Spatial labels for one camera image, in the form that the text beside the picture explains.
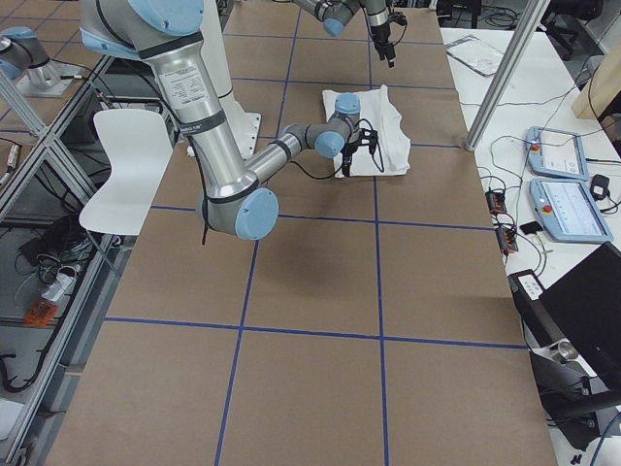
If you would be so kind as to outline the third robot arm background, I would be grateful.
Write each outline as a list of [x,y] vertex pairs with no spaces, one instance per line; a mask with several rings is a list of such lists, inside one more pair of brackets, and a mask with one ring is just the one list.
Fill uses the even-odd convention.
[[1,71],[11,81],[20,78],[27,69],[49,63],[49,55],[35,32],[26,26],[1,31]]

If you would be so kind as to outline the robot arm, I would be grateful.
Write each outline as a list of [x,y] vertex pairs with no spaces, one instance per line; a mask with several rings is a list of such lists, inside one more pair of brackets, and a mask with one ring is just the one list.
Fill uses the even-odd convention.
[[396,59],[396,43],[391,40],[391,25],[399,23],[407,27],[407,19],[395,12],[390,1],[380,0],[293,0],[292,3],[319,21],[333,38],[340,37],[347,25],[361,12],[365,20],[368,38],[373,43],[380,61],[393,68]]
[[151,68],[207,180],[201,211],[209,228],[244,240],[264,238],[279,213],[277,196],[264,186],[265,180],[303,150],[333,158],[356,149],[360,101],[344,93],[327,122],[290,125],[244,159],[202,57],[203,2],[82,1],[80,6],[87,48]]

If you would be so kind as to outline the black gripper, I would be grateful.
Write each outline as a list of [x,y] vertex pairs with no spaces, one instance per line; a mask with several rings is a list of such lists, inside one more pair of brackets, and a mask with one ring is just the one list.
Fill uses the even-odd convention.
[[371,38],[374,43],[376,52],[380,59],[386,59],[388,68],[394,67],[396,53],[394,45],[390,41],[390,25],[383,23],[381,25],[371,26]]
[[344,176],[350,175],[350,164],[353,160],[353,154],[357,152],[362,145],[363,131],[356,130],[347,140],[341,151],[342,156],[342,174]]

